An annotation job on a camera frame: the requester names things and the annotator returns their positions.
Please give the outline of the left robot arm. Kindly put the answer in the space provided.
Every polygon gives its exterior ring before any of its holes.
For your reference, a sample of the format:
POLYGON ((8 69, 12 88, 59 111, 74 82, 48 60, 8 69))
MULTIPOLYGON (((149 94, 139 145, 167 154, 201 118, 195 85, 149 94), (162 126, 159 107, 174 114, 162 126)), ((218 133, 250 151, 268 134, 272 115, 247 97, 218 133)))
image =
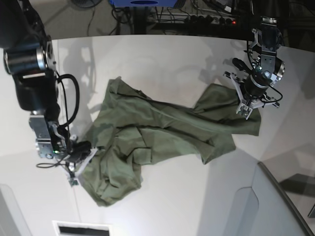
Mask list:
POLYGON ((277 27, 277 19, 263 16, 260 25, 252 29, 254 39, 245 50, 250 67, 244 61, 233 58, 233 65, 246 73, 239 78, 235 73, 225 72, 234 85, 239 105, 236 113, 249 119, 255 109, 272 105, 276 108, 283 94, 274 88, 285 72, 285 63, 277 57, 277 50, 283 45, 283 35, 277 27))

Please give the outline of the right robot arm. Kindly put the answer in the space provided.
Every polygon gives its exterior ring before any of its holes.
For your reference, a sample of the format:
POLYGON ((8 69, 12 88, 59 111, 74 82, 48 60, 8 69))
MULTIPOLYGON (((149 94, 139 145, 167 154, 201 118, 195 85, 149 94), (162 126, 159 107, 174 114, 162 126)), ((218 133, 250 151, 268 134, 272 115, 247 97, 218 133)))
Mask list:
POLYGON ((59 87, 69 79, 80 98, 77 79, 71 74, 60 75, 56 69, 52 39, 28 0, 3 0, 0 3, 0 46, 6 72, 12 76, 21 109, 30 112, 29 125, 35 133, 35 146, 41 158, 38 168, 61 166, 71 186, 79 177, 97 148, 89 141, 79 142, 69 126, 75 116, 66 116, 59 123, 59 87))

